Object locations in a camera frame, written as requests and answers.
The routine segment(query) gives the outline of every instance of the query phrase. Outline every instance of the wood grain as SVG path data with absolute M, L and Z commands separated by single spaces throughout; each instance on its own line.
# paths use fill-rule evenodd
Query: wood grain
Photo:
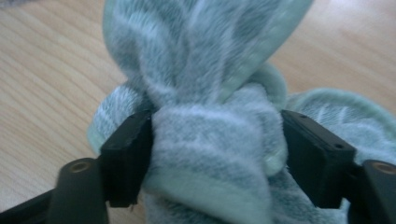
M 93 157 L 86 129 L 125 77 L 102 38 L 104 0 L 39 0 L 0 9 L 0 211 L 53 188 Z M 317 0 L 271 58 L 290 92 L 335 87 L 396 113 L 396 2 Z M 144 223 L 138 206 L 112 223 Z

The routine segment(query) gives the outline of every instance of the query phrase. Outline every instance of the light blue towel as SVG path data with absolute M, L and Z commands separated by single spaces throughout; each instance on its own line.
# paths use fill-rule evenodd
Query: light blue towel
M 371 100 L 350 91 L 320 88 L 293 94 L 286 108 L 307 115 L 355 147 L 357 164 L 365 160 L 396 164 L 396 119 Z M 347 224 L 347 200 L 339 210 L 316 209 L 287 172 L 269 182 L 280 212 L 278 223 Z
M 147 178 L 148 181 L 158 181 L 160 179 L 160 181 L 167 182 L 166 185 L 164 183 L 148 183 L 148 188 L 146 189 L 158 188 L 154 189 L 154 192 L 160 192 L 160 194 L 157 193 L 155 196 L 150 194 L 145 195 L 145 206 L 149 223 L 194 223 L 191 222 L 192 220 L 195 220 L 196 223 L 208 223 L 208 220 L 220 222 L 215 217 L 219 217 L 220 208 L 227 208 L 229 206 L 225 205 L 228 204 L 238 204 L 231 207 L 231 209 L 235 209 L 237 212 L 223 211 L 221 217 L 222 219 L 226 219 L 231 214 L 235 216 L 232 218 L 238 218 L 228 220 L 232 223 L 247 223 L 248 218 L 241 216 L 241 211 L 250 213 L 250 215 L 252 213 L 258 214 L 255 215 L 255 218 L 259 218 L 260 222 L 272 216 L 272 209 L 269 207 L 270 194 L 264 171 L 267 171 L 269 175 L 276 173 L 283 167 L 286 159 L 286 154 L 283 154 L 286 152 L 286 146 L 280 130 L 280 117 L 275 107 L 275 105 L 282 106 L 286 103 L 285 98 L 280 97 L 286 95 L 286 86 L 280 74 L 268 64 L 262 66 L 252 76 L 251 80 L 256 80 L 259 83 L 265 82 L 265 80 L 267 82 L 263 85 L 247 84 L 244 88 L 233 94 L 226 104 L 212 105 L 210 106 L 210 111 L 206 111 L 201 115 L 207 116 L 208 114 L 210 116 L 220 112 L 219 116 L 225 117 L 236 114 L 237 118 L 241 118 L 236 123 L 233 123 L 233 120 L 229 118 L 220 120 L 218 120 L 219 118 L 211 119 L 210 124 L 205 124 L 205 119 L 202 118 L 192 120 L 182 119 L 180 116 L 191 116 L 189 113 L 183 112 L 182 109 L 176 109 L 176 112 L 179 113 L 176 117 L 170 116 L 170 119 L 164 119 L 165 122 L 168 120 L 169 123 L 174 122 L 171 125 L 168 123 L 168 126 L 173 125 L 174 127 L 177 126 L 177 121 L 181 120 L 183 123 L 177 127 L 184 129 L 184 131 L 174 133 L 174 136 L 169 135 L 169 131 L 164 131 L 165 134 L 168 134 L 164 139 L 157 139 L 157 134 L 156 141 L 160 142 L 160 147 L 168 146 L 169 144 L 177 146 L 175 137 L 178 141 L 182 141 L 181 144 L 184 142 L 188 144 L 189 142 L 186 139 L 189 140 L 191 138 L 191 135 L 188 135 L 188 133 L 193 133 L 193 135 L 197 136 L 200 135 L 199 133 L 202 133 L 199 142 L 201 146 L 199 148 L 200 150 L 191 150 L 187 154 L 184 154 L 184 151 L 186 151 L 185 148 L 176 148 L 176 150 L 173 150 L 170 147 L 163 151 L 161 149 L 155 151 L 154 147 L 153 161 L 150 168 L 154 169 L 154 172 L 155 165 L 164 166 L 165 168 L 167 166 L 179 169 L 182 167 L 183 169 L 181 170 L 183 171 L 189 168 L 193 172 L 191 174 L 189 174 L 190 172 L 180 174 L 179 170 L 175 170 L 168 172 L 168 174 L 175 176 L 164 174 L 165 177 L 154 176 L 153 180 L 150 180 L 150 177 Z M 130 81 L 116 88 L 108 95 L 99 106 L 88 131 L 88 138 L 95 151 L 98 151 L 104 141 L 129 115 L 141 109 L 151 108 L 152 105 L 147 99 L 144 93 L 134 89 L 134 85 Z M 186 123 L 195 122 L 196 120 L 199 122 L 192 125 Z M 168 126 L 162 125 L 162 128 L 166 130 Z M 229 132 L 232 136 L 221 136 L 224 129 L 227 129 L 227 127 L 232 128 L 233 126 L 235 130 Z M 205 128 L 205 132 L 197 131 L 199 128 Z M 174 140 L 168 142 L 168 139 L 171 138 L 174 138 Z M 222 138 L 224 140 L 221 142 L 220 140 L 215 141 L 212 138 Z M 210 144 L 215 145 L 218 148 L 218 152 L 210 149 L 207 151 L 203 150 L 205 147 L 211 147 Z M 216 179 L 210 178 L 211 176 L 208 178 L 206 175 L 214 175 Z M 199 200 L 203 200 L 202 203 L 204 206 L 208 207 L 211 204 L 222 204 L 214 206 L 212 208 L 212 214 L 201 210 L 201 212 L 197 212 L 196 210 L 199 210 L 197 205 L 195 205 L 196 207 L 192 205 L 186 207 L 179 204 L 181 203 L 180 199 L 173 200 L 179 203 L 172 202 L 172 197 L 175 196 L 169 196 L 168 191 L 162 189 L 164 187 L 170 188 L 165 190 L 175 193 L 176 197 L 180 197 L 181 200 L 187 200 L 183 204 L 195 203 L 199 202 Z
M 148 222 L 274 222 L 267 179 L 286 161 L 286 88 L 260 66 L 310 3 L 106 1 L 106 45 L 129 82 L 99 107 L 88 137 L 99 148 L 127 115 L 154 108 Z

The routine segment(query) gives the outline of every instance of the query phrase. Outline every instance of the screw hole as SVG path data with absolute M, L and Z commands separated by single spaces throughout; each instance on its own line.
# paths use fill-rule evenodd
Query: screw hole
M 373 166 L 378 171 L 381 171 L 382 173 L 385 173 L 387 175 L 396 175 L 396 168 L 388 164 L 382 162 L 375 162 L 373 163 Z
M 334 144 L 334 146 L 335 146 L 336 148 L 339 148 L 339 149 L 343 149 L 343 148 L 344 148 L 344 146 L 343 146 L 343 145 L 341 145 L 341 144 L 338 144 L 338 143 Z
M 76 162 L 70 167 L 70 172 L 79 173 L 81 171 L 87 170 L 88 168 L 90 168 L 90 166 L 91 164 L 89 162 L 85 162 L 85 161 Z

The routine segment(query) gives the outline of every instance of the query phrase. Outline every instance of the towel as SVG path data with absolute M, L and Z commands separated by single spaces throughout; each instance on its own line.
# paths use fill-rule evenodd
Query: towel
M 396 163 L 396 119 L 385 108 L 350 91 L 319 88 L 289 97 L 288 110 L 307 115 L 355 147 L 355 162 Z M 349 202 L 340 209 L 313 207 L 287 170 L 269 179 L 277 223 L 345 223 Z
M 264 127 L 264 129 L 255 129 L 258 125 L 255 123 L 258 123 L 256 119 L 253 119 L 252 122 L 247 123 L 247 126 L 249 126 L 250 133 L 244 133 L 246 130 L 241 130 L 242 132 L 236 133 L 236 135 L 241 135 L 241 136 L 234 136 L 232 137 L 235 138 L 232 142 L 229 143 L 220 143 L 221 148 L 225 148 L 228 150 L 236 150 L 241 146 L 244 150 L 248 148 L 248 144 L 254 144 L 257 141 L 249 141 L 247 140 L 247 135 L 256 135 L 256 138 L 260 139 L 262 136 L 266 136 L 266 140 L 262 141 L 260 144 L 264 144 L 263 148 L 275 148 L 273 147 L 276 145 L 280 146 L 279 150 L 273 150 L 271 151 L 260 151 L 259 153 L 262 154 L 260 155 L 250 155 L 250 153 L 254 153 L 254 150 L 251 151 L 243 151 L 243 153 L 247 153 L 251 157 L 257 157 L 258 160 L 256 161 L 257 167 L 260 169 L 257 169 L 256 172 L 263 173 L 263 170 L 267 170 L 269 174 L 271 174 L 271 165 L 264 167 L 264 164 L 277 164 L 275 167 L 276 170 L 273 170 L 272 173 L 276 173 L 276 171 L 279 168 L 282 168 L 284 165 L 284 160 L 286 159 L 286 154 L 280 154 L 280 157 L 276 155 L 277 152 L 280 153 L 285 153 L 286 152 L 286 145 L 284 142 L 284 138 L 281 134 L 280 130 L 280 117 L 278 115 L 278 112 L 276 110 L 277 107 L 282 107 L 283 105 L 286 104 L 286 98 L 280 97 L 280 96 L 286 96 L 286 84 L 284 82 L 283 77 L 275 70 L 275 68 L 269 64 L 264 64 L 259 68 L 259 70 L 253 74 L 253 76 L 249 79 L 251 82 L 253 80 L 255 82 L 246 84 L 243 88 L 240 90 L 236 91 L 235 94 L 227 101 L 226 104 L 228 107 L 230 107 L 232 110 L 235 110 L 236 113 L 241 114 L 241 117 L 243 117 L 245 113 L 249 113 L 252 117 L 258 117 L 260 115 L 260 123 L 262 123 L 260 126 Z M 132 115 L 133 113 L 136 113 L 137 111 L 140 110 L 145 110 L 145 109 L 152 109 L 153 105 L 150 103 L 149 98 L 143 93 L 136 91 L 134 88 L 134 83 L 131 81 L 127 81 L 126 83 L 122 84 L 121 86 L 117 87 L 112 93 L 110 93 L 107 98 L 101 103 L 99 108 L 97 109 L 95 115 L 93 116 L 92 124 L 90 125 L 90 128 L 88 130 L 88 139 L 91 143 L 92 148 L 94 149 L 95 152 L 99 153 L 99 148 L 100 146 L 106 141 L 106 139 L 114 133 L 114 131 L 119 127 L 122 122 Z M 225 120 L 224 125 L 229 124 L 229 120 Z M 210 123 L 207 125 L 208 127 L 214 126 L 213 123 Z M 277 131 L 271 131 L 267 133 L 263 133 L 261 130 L 265 129 L 276 129 L 278 128 Z M 195 130 L 190 130 L 186 129 L 187 132 L 194 132 Z M 220 133 L 219 131 L 215 130 L 213 134 Z M 177 133 L 177 136 L 180 136 L 180 139 L 184 139 L 186 135 L 182 135 L 180 133 Z M 208 140 L 202 140 L 202 144 L 207 144 L 210 143 L 210 139 Z M 188 158 L 196 158 L 196 157 L 203 157 L 204 154 L 201 154 L 199 152 L 198 155 L 182 155 L 179 151 L 176 152 L 176 158 L 181 159 L 181 161 L 176 160 L 175 158 L 169 159 L 169 162 L 175 162 L 179 164 L 174 164 L 174 166 L 180 166 L 183 165 L 182 162 L 184 161 L 185 157 Z M 159 153 L 155 153 L 153 151 L 153 159 L 154 155 L 157 155 L 159 157 L 159 160 L 161 162 L 157 162 L 159 164 L 162 163 L 163 159 L 166 159 L 166 155 L 161 155 Z M 221 156 L 218 156 L 217 154 L 214 155 L 207 155 L 207 161 L 206 163 L 219 163 L 224 167 L 220 167 L 220 169 L 223 169 L 222 172 L 213 172 L 213 171 L 207 171 L 205 173 L 213 173 L 213 175 L 223 175 L 223 172 L 227 170 L 227 166 L 231 167 L 230 172 L 235 172 L 236 170 L 234 169 L 234 166 L 231 166 L 228 164 L 228 159 L 232 160 L 233 156 L 235 156 L 234 153 L 231 153 L 231 158 L 225 158 L 227 159 L 226 161 L 214 161 L 216 160 L 223 160 Z M 248 163 L 246 164 L 241 164 L 240 171 L 241 173 L 244 173 L 245 169 L 248 167 L 252 167 L 255 169 L 255 166 L 252 166 L 253 162 L 249 160 Z M 199 164 L 196 169 L 204 169 L 205 164 Z M 208 169 L 215 169 L 216 167 L 212 164 L 207 166 L 206 168 Z M 199 173 L 193 173 L 192 179 L 198 180 L 198 174 Z M 251 178 L 251 180 L 244 180 L 244 179 L 237 179 L 237 178 L 248 178 L 248 176 L 244 177 L 241 175 L 236 175 L 236 174 L 230 174 L 229 175 L 232 178 L 235 178 L 235 182 L 244 182 L 245 186 L 241 187 L 242 189 L 239 189 L 235 194 L 237 195 L 243 195 L 247 189 L 252 189 L 254 190 L 253 186 L 257 188 L 258 192 L 255 192 L 254 197 L 257 197 L 257 194 L 262 192 L 261 195 L 263 197 L 268 197 L 266 200 L 262 200 L 265 203 L 270 202 L 269 198 L 269 193 L 268 190 L 265 190 L 265 187 L 267 186 L 266 184 L 266 177 L 265 175 L 261 174 L 260 176 L 262 178 L 259 178 L 259 183 L 254 183 L 255 178 Z M 209 180 L 202 180 L 205 185 L 208 183 Z M 160 187 L 162 184 L 154 184 L 155 188 Z M 176 194 L 180 194 L 180 191 L 182 189 L 179 189 L 179 184 L 175 184 L 173 189 Z M 210 191 L 214 188 L 214 184 L 209 185 Z M 196 187 L 188 187 L 190 192 L 185 192 L 184 194 L 186 196 L 196 196 L 197 189 Z M 231 193 L 227 187 L 219 187 L 220 192 L 215 192 L 213 195 L 211 195 L 210 199 L 217 199 L 218 201 L 224 202 L 225 199 L 229 198 L 229 194 Z M 239 204 L 235 208 L 240 211 L 241 209 L 238 208 L 239 206 L 245 206 L 242 201 L 240 200 L 246 200 L 246 196 L 240 196 L 241 199 L 236 199 L 236 202 L 233 202 L 234 204 Z M 218 208 L 215 208 L 215 215 L 209 216 L 205 212 L 198 212 L 195 209 L 192 209 L 187 206 L 183 206 L 180 203 L 175 203 L 174 201 L 170 200 L 169 197 L 164 197 L 162 194 L 161 195 L 151 195 L 151 194 L 145 194 L 144 196 L 144 202 L 145 202 L 145 207 L 147 209 L 146 214 L 148 215 L 147 221 L 148 223 L 210 223 L 209 220 L 212 220 L 214 223 L 222 223 L 217 217 L 217 213 L 219 212 Z M 254 212 L 260 212 L 261 216 L 265 216 L 265 218 L 271 216 L 271 208 L 268 206 L 265 206 L 264 204 L 261 204 L 260 206 L 253 205 L 253 207 L 249 207 L 248 209 L 251 209 Z M 230 222 L 232 223 L 245 223 L 246 220 L 244 219 L 245 217 L 241 217 L 238 213 L 237 215 L 240 220 L 234 221 L 231 220 Z
M 286 88 L 261 64 L 310 3 L 106 1 L 106 46 L 129 81 L 99 106 L 88 138 L 99 148 L 122 118 L 152 106 L 149 223 L 273 223 L 268 177 L 287 157 Z

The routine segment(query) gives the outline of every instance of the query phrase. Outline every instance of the wooden table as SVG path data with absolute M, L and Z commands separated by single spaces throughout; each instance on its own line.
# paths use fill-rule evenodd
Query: wooden table
M 0 9 L 0 211 L 52 189 L 69 161 L 94 157 L 86 130 L 125 77 L 102 38 L 104 0 Z M 358 92 L 396 114 L 396 2 L 317 0 L 271 58 L 290 93 Z M 112 223 L 144 223 L 138 206 Z

